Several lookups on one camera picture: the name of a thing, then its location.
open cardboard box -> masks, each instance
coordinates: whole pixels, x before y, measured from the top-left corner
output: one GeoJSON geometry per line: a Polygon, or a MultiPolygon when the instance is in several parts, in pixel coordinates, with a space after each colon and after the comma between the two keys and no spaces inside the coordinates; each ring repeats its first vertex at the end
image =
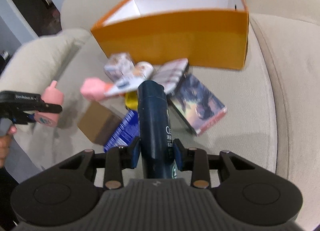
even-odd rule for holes
{"type": "Polygon", "coordinates": [[[91,29],[107,56],[129,52],[135,62],[241,69],[249,13],[243,0],[123,0],[91,29]]]}

beige sofa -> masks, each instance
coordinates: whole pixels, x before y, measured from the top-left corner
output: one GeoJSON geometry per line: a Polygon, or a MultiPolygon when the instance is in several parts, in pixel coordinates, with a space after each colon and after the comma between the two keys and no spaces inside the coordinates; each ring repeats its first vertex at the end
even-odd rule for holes
{"type": "MultiPolygon", "coordinates": [[[[61,11],[64,33],[74,28],[90,30],[119,1],[65,0],[61,11]]],[[[185,125],[171,110],[172,132],[186,147],[201,147],[211,154],[229,149],[295,183],[304,198],[297,223],[313,230],[320,223],[320,0],[245,1],[250,10],[245,68],[193,68],[193,73],[226,104],[228,114],[197,138],[185,131],[185,125]]],[[[21,50],[7,70],[21,69],[18,61],[23,58],[21,50]]],[[[76,123],[88,106],[79,88],[89,76],[107,81],[102,69],[105,62],[94,38],[86,38],[68,65],[57,71],[58,88],[66,95],[59,127],[36,125],[17,134],[18,144],[39,168],[48,168],[85,148],[102,151],[89,142],[76,123]]],[[[14,82],[7,87],[12,82],[8,78],[10,73],[4,73],[0,89],[25,90],[14,82]]],[[[36,92],[43,88],[37,84],[31,87],[36,92]]],[[[104,105],[125,112],[121,98],[104,105]]],[[[190,178],[188,173],[178,176],[190,178]]],[[[141,177],[141,164],[136,171],[124,171],[125,181],[141,177]]],[[[218,185],[215,172],[211,177],[218,185]]]]}

pink bottle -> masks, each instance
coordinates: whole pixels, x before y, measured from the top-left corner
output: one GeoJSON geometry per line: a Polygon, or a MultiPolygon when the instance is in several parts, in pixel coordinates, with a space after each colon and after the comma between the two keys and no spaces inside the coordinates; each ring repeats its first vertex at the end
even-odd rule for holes
{"type": "MultiPolygon", "coordinates": [[[[44,93],[41,95],[41,99],[46,103],[62,105],[64,95],[61,91],[56,89],[56,85],[57,81],[52,81],[50,86],[48,86],[44,93]]],[[[59,119],[59,114],[35,112],[34,119],[38,123],[50,127],[56,127],[59,119]]]]}

pink object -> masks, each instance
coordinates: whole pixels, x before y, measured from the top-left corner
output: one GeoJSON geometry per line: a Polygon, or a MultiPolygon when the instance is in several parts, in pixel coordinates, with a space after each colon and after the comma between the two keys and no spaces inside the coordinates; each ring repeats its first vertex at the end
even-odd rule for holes
{"type": "Polygon", "coordinates": [[[101,101],[106,98],[104,93],[112,86],[113,84],[105,83],[97,77],[91,77],[84,81],[80,93],[89,101],[101,101]]]}
{"type": "MultiPolygon", "coordinates": [[[[62,105],[64,95],[61,91],[56,89],[57,81],[52,81],[51,85],[46,88],[41,95],[41,99],[46,103],[62,105]]],[[[59,119],[59,114],[55,113],[40,113],[36,112],[34,119],[50,127],[56,127],[59,119]]]]}

pillow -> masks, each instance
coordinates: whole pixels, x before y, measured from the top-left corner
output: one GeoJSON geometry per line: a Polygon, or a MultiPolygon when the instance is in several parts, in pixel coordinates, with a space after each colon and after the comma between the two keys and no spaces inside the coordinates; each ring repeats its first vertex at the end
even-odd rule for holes
{"type": "MultiPolygon", "coordinates": [[[[73,47],[74,37],[44,36],[21,46],[0,77],[0,91],[42,94],[73,47]]],[[[18,125],[29,132],[31,126],[18,125]]]]}

